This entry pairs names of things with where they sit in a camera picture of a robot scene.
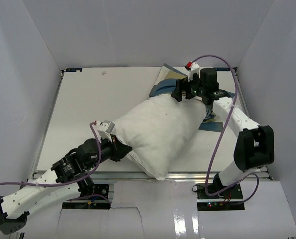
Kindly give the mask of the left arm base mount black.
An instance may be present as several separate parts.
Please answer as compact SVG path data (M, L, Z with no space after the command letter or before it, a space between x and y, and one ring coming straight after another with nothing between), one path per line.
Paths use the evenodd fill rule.
M75 202L80 200L87 200L88 205L97 204L97 201L103 200L111 205L109 196L108 184L95 184L90 177L77 182L78 193L77 197L68 199L69 202Z

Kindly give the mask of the white pillow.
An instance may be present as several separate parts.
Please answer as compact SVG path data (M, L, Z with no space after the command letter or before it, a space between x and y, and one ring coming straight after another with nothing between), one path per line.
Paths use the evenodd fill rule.
M199 99L178 102L170 94L161 94L116 119L113 134L132 147L127 159L147 175L163 181L206 115L206 106Z

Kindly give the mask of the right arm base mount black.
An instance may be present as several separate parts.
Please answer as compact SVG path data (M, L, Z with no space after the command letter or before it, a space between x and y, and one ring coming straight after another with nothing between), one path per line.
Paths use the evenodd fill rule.
M210 208L214 206L227 206L230 203L239 203L243 201L243 194L239 184L214 196L210 196L205 192L204 184L193 185L192 191L196 193L198 203L205 204Z

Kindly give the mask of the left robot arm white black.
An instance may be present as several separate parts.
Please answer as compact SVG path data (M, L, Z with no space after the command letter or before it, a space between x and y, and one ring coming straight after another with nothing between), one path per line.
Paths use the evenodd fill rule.
M22 229L30 215L57 201L102 198L90 175L106 160L119 162L132 147L117 139L97 142L88 139L70 150L32 183L23 183L17 192L0 196L0 231L9 235Z

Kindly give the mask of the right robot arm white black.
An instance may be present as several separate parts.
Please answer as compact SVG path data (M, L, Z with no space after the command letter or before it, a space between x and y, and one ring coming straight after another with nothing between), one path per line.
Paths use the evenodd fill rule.
M250 119L235 105L237 96L220 89L216 69L190 70L188 76L176 81L171 96L178 102L182 98L200 97L237 137L233 162L216 174L210 185L216 197L226 198L232 186L256 169L274 162L274 131Z

